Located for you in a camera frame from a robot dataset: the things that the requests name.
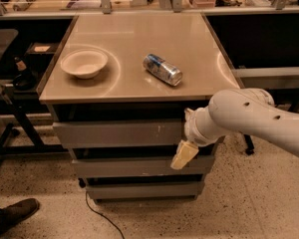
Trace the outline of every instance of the workbench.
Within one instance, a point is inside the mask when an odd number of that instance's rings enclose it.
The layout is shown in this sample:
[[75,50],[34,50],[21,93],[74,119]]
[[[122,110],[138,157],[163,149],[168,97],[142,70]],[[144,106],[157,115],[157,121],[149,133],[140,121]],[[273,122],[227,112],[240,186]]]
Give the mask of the workbench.
[[[184,169],[170,163],[183,138],[184,109],[205,107],[223,89],[239,88],[200,13],[80,14],[52,72],[38,92],[54,118],[92,199],[193,196],[202,191],[217,144],[200,149]],[[98,49],[109,61],[93,79],[79,80],[61,61]],[[176,65],[171,87],[143,67],[147,54]]]

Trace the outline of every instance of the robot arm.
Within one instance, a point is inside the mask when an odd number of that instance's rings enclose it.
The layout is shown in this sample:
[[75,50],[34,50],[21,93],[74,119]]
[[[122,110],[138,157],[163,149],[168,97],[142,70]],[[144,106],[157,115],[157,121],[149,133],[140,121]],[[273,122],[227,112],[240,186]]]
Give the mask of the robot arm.
[[185,135],[171,167],[182,169],[199,146],[215,143],[231,131],[254,135],[299,157],[299,114],[273,107],[269,93],[260,89],[224,90],[208,107],[185,111]]

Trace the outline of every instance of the speckled floor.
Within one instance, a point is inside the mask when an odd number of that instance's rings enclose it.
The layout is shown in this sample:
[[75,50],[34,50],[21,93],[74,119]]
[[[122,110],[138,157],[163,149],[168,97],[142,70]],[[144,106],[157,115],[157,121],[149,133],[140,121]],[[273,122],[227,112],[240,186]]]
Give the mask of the speckled floor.
[[[44,141],[55,143],[48,127]],[[15,139],[24,142],[22,135]],[[93,209],[108,216],[125,238],[299,239],[299,159],[254,138],[256,153],[244,154],[240,134],[228,136],[196,199],[102,202]],[[4,238],[122,238],[92,212],[67,153],[0,158],[0,205],[35,197],[41,209]]]

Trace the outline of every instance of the shoe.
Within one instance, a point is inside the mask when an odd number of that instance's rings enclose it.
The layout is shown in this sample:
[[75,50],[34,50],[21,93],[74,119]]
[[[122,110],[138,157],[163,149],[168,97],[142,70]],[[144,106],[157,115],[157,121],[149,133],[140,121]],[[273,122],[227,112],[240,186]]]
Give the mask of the shoe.
[[39,206],[38,200],[29,198],[0,209],[0,235],[32,216]]

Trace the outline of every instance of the silver can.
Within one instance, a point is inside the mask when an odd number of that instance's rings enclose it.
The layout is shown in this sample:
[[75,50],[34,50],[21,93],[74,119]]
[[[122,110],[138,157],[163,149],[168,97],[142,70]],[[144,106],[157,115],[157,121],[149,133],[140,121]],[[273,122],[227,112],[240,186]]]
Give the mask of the silver can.
[[143,66],[154,76],[172,86],[178,85],[181,81],[182,72],[157,55],[148,54],[143,61]]

